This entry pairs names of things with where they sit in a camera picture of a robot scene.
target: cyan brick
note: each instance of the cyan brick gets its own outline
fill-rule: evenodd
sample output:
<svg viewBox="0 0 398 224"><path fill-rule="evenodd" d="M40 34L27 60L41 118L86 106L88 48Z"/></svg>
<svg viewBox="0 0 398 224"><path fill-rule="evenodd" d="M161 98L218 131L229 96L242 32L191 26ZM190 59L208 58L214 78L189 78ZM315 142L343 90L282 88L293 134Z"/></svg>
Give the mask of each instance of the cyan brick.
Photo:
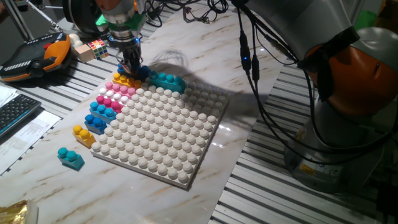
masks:
<svg viewBox="0 0 398 224"><path fill-rule="evenodd" d="M64 166L77 171L83 166L85 161L83 158L77 154L75 151L68 151L65 147L58 150L58 159L62 162Z"/></svg>
<svg viewBox="0 0 398 224"><path fill-rule="evenodd" d="M99 105L97 102L92 102L90 104L90 113L95 118L101 118L107 124L116 119L117 112L114 112L112 108L106 108L105 105Z"/></svg>
<svg viewBox="0 0 398 224"><path fill-rule="evenodd" d="M150 83L156 87L162 87L165 90L177 91L184 93L185 82L181 77L174 78L173 75L166 75L165 73L157 74L152 71L150 76Z"/></svg>

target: black cable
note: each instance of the black cable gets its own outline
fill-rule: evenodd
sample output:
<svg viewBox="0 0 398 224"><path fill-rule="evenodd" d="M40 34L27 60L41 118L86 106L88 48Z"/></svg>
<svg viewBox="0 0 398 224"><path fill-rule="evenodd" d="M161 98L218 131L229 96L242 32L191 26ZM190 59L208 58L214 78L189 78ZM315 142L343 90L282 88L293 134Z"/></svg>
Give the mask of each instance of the black cable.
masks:
<svg viewBox="0 0 398 224"><path fill-rule="evenodd" d="M199 2L201 0L188 0L186 2L181 2L181 0L154 0L154 1L158 1L161 2L164 7L167 7L173 11L179 11L179 10L184 10L186 13L189 13L192 15L193 19L187 19L184 17L184 19L187 19L188 21L200 21L200 22L205 22L205 23L209 23L209 22L214 22L219 14L222 13L226 13L227 10L229 9L229 4L227 2L227 0L219 0L217 2L215 2L214 0L207 0L207 5L209 7L209 10L207 10L202 16L200 17L196 17L195 15L192 14L190 8L188 8L187 6L189 4L193 4L196 2ZM174 8L169 6L169 4L173 4L178 6L178 8ZM213 20L209 20L208 19L208 15L210 12L214 12L215 13L215 17Z"/></svg>
<svg viewBox="0 0 398 224"><path fill-rule="evenodd" d="M331 149L334 149L334 150L341 150L341 151L343 151L343 152L333 152L333 151L326 151L326 150L321 150L321 149L316 149L316 148L314 148L314 147L311 147L311 146L309 146L309 145L307 145L307 144L305 144L305 143L303 143L303 142L301 142L301 141L298 141L297 139L295 139L293 136L291 136L290 134L288 134L287 132L285 132L269 115L268 115L268 113L265 111L265 109L264 109L264 107L260 104L259 105L259 107L260 107L260 112L262 113L262 115L263 115L263 113L265 113L266 114L266 116L268 117L268 119L282 132L282 133L284 133L286 136L288 136L288 138L291 138L292 140L294 140L295 142L297 142L298 144L301 144L302 146L304 146L304 147L306 147L306 148L309 148L309 149L311 149L311 150L313 150L313 151L316 151L316 152L320 152L320 153L324 153L324 154L341 154L341 155L343 155L343 154L358 154L358 153L361 153L361 152L363 152L363 153L367 153L367 152L370 152L370 151L372 151L372 150L374 150L374 149L377 149L377 147L378 146L374 146L375 144L379 144L380 142L383 142L383 141L385 141L385 140L388 140L389 139L389 135L390 135L390 133L388 133L388 134L386 134L385 136L383 136L383 137L381 137L380 139L378 139L378 140L376 140L376 141L373 141L373 142L370 142L370 143L367 143L367 144L365 144L365 145L362 145L362 146L354 146L354 147L338 147L338 148L334 148L334 147L331 147Z"/></svg>
<svg viewBox="0 0 398 224"><path fill-rule="evenodd" d="M310 93L310 101L311 101L311 103L312 103L312 105L313 105L312 93ZM262 110L263 110L263 112L267 115L267 113L266 113L264 107L262 107ZM274 124L278 129L280 129L280 130L282 131L282 133L283 133L284 135L286 135L288 138L292 139L293 141L297 142L298 144L301 144L302 146L307 147L307 148L309 148L309 149L311 149L311 150L313 150L313 151L317 151L317 152L321 152L321 153L325 153L325 154L357 154L357 153L360 153L360 151L371 151L372 149L377 148L378 145L384 144L384 143L392 136L392 133L387 133L387 134L385 134L384 136L380 137L379 139L377 139L377 140L375 140L375 141L372 141L372 142L369 142L369 143L367 143L367 144L363 144L363 145L361 145L361 146L331 147L331 146L328 146L328 144L325 144L326 146L328 146L328 147L329 147L330 149L332 149L332 150L344 151L344 152L329 152L329 151L324 151L324 150L316 149L316 148L314 148L314 147L312 147L312 146L309 146L309 145L307 145L307 144L305 144L305 143L303 143L303 142L301 142L301 141L298 141L298 140L295 139L293 136L291 136L290 134L288 134L287 132L285 132L285 131L284 131L284 130L283 130L283 129L282 129L270 116L267 116L267 117L270 119L270 121L272 122L272 124ZM398 109L397 109L396 121L398 121Z"/></svg>
<svg viewBox="0 0 398 224"><path fill-rule="evenodd" d="M240 9L238 9L238 8L237 8L237 10L238 10L239 26L240 26L240 28L241 28L241 31L243 31L242 17L241 17L241 10L240 10Z"/></svg>
<svg viewBox="0 0 398 224"><path fill-rule="evenodd" d="M251 21L252 23L255 23L255 26L256 26L257 28L259 28L259 26L260 26L260 27L263 28L267 33L269 33L271 36L273 36L273 38L275 38L275 39L277 40L277 42L276 42L275 40L271 39L271 37L269 37L267 34L263 33L263 31L259 29L260 33L261 33L262 35L264 35L264 37L265 37L270 43L272 43L272 44L274 44L274 45L277 45L277 44L282 45L283 48L284 48L285 51L286 51L286 52L284 52L284 54L289 53L289 55L291 55L291 56L289 56L289 55L287 55L287 56L288 56L290 59L292 59L292 60L295 61L295 62L298 61L298 59L297 59L297 57L295 56L295 54L293 53L292 49L290 49L290 47L289 47L278 35L276 35L276 34L275 34L270 28L268 28L260 19L258 19L258 18L251 12L251 10L250 10L247 6L242 5L242 6L240 6L240 9L247 15L247 17L250 19L250 21Z"/></svg>
<svg viewBox="0 0 398 224"><path fill-rule="evenodd" d="M391 132L389 133L385 133L383 134L383 136L381 136L379 139L371 141L369 143L360 145L360 146L350 146L350 147L333 147L333 146L329 146L327 142L325 142L325 140L323 140L323 138L320 136L320 132L317 128L317 124L315 122L315 105L313 102L313 96L312 96L312 92L311 92L311 81L310 81L310 77L308 75L308 72L306 70L304 70L304 74L305 74L305 79L307 80L307 85L308 85L308 91L309 91L309 97L310 97L310 111L311 111L311 121L313 124L313 129L315 132L315 135L317 136L317 138L327 147L329 147L332 150L347 150L347 151L362 151L363 149L366 150L366 148L375 148L377 149L377 147L383 145L384 143L386 143L393 135L394 135L394 130L397 129L397 120L398 120L398 104L397 104L397 112L396 112L396 119L395 119L395 123L391 129Z"/></svg>
<svg viewBox="0 0 398 224"><path fill-rule="evenodd" d="M256 97L257 105L258 105L258 107L262 107L261 101L260 101L260 99L259 99L257 82L255 83L256 88L254 88L254 87L253 87L253 84L252 84L252 81L251 81L251 79L250 79L250 76L249 76L249 75L247 75L247 76L248 76L249 84L250 84L250 86L251 86L251 88L252 88L252 91L253 91L253 93L254 93L254 96ZM309 158L307 158L307 157L301 155L301 154L300 154L299 152L297 152L295 149L291 148L291 147L290 147L290 146L289 146L289 145L288 145L288 144L287 144L275 131L274 131L274 128L268 123L268 121L267 121L266 118L264 117L264 113L261 113L261 112L260 112L260 115L261 115L262 119L264 120L264 123L267 125L267 127L270 129L270 131L273 133L273 135L274 135L274 136L275 136L287 149L291 150L294 154L298 155L298 156L301 157L302 159L304 159L304 160L306 160L306 161L309 161L309 162L312 162L312 163L314 163L314 164L320 164L320 165L338 165L338 164L344 164L344 163L346 163L346 162L353 161L353 160L355 160L355 159L357 159L357 158L360 158L360 157L362 157L363 155L367 154L367 152L364 152L364 153L361 153L361 154L359 154L359 155L357 155L357 156L350 157L350 158L348 158L348 159L344 159L344 160L338 161L338 162L317 162L317 161L313 161L312 159L309 159Z"/></svg>
<svg viewBox="0 0 398 224"><path fill-rule="evenodd" d="M150 6L150 8L152 9L152 12L155 12L155 11L157 11L157 9L160 7L160 5L159 5L157 8L155 8L153 2L154 2L154 0L149 0L149 1L148 1L149 6ZM153 24L153 23L151 23L151 22L149 22L149 21L147 21L146 23L147 23L148 25L152 26L152 27L156 27L156 28L162 27L162 26L163 26L163 22L162 22L162 19L161 19L160 16L159 16L159 14L160 14L160 11L159 11L159 13L156 14L156 17L157 17L157 19L159 20L160 25Z"/></svg>
<svg viewBox="0 0 398 224"><path fill-rule="evenodd" d="M279 62L279 63L281 63L282 65L294 65L294 64L296 64L296 62L292 62L292 63L283 63L283 62L281 62L280 60L278 60L265 46L263 46L263 44L261 43L261 41L260 41L260 38L259 38L259 34L258 34L258 32L257 32L257 30L258 29L256 29L256 36L257 36L257 40L258 40L258 42L260 43L260 45L261 45L261 47L263 47L277 62Z"/></svg>

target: black keyboard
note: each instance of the black keyboard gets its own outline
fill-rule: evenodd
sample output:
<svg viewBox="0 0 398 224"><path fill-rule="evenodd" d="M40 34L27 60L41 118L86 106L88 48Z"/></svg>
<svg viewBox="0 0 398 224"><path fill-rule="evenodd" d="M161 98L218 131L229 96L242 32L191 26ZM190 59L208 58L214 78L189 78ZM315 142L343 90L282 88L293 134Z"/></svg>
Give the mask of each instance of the black keyboard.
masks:
<svg viewBox="0 0 398 224"><path fill-rule="evenodd" d="M0 138L37 110L42 103L25 95L18 95L0 108Z"/></svg>

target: white table surface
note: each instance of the white table surface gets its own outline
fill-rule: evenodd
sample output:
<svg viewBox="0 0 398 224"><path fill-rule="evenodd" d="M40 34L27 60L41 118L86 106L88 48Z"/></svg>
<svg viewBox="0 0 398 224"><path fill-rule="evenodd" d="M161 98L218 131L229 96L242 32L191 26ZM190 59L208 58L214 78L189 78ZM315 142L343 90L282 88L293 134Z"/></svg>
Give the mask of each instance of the white table surface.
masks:
<svg viewBox="0 0 398 224"><path fill-rule="evenodd" d="M193 6L198 15L206 10L206 6ZM243 22L251 40L250 22L246 18ZM285 59L272 52L279 60ZM260 94L265 99L282 65L261 47L257 54ZM186 24L178 12L142 45L142 57L144 64L158 71L217 86L234 95L192 187L182 190L94 158L75 141L72 127L83 126L102 83L0 178L0 206L31 199L39 206L39 223L208 222L258 116L239 59L238 16L228 11L210 25ZM86 164L79 172L61 165L57 158L60 147L81 154Z"/></svg>

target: black connector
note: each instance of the black connector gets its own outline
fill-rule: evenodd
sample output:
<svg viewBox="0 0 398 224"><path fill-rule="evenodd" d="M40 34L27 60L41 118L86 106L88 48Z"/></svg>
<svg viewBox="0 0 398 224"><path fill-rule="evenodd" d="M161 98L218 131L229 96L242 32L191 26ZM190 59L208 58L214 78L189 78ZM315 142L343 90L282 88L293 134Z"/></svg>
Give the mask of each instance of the black connector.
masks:
<svg viewBox="0 0 398 224"><path fill-rule="evenodd" d="M251 75L253 81L256 83L260 79L260 63L257 55L253 55L253 59L251 61Z"/></svg>
<svg viewBox="0 0 398 224"><path fill-rule="evenodd" d="M248 38L243 30L241 30L241 36L239 38L241 44L241 60L242 67L246 73L250 73L251 69L251 59L250 59L250 48L248 45Z"/></svg>
<svg viewBox="0 0 398 224"><path fill-rule="evenodd" d="M147 12L147 14L148 14L148 17L149 17L151 20L154 20L157 16L160 15L160 8L159 8L159 7L155 8L155 9L152 8L152 11Z"/></svg>

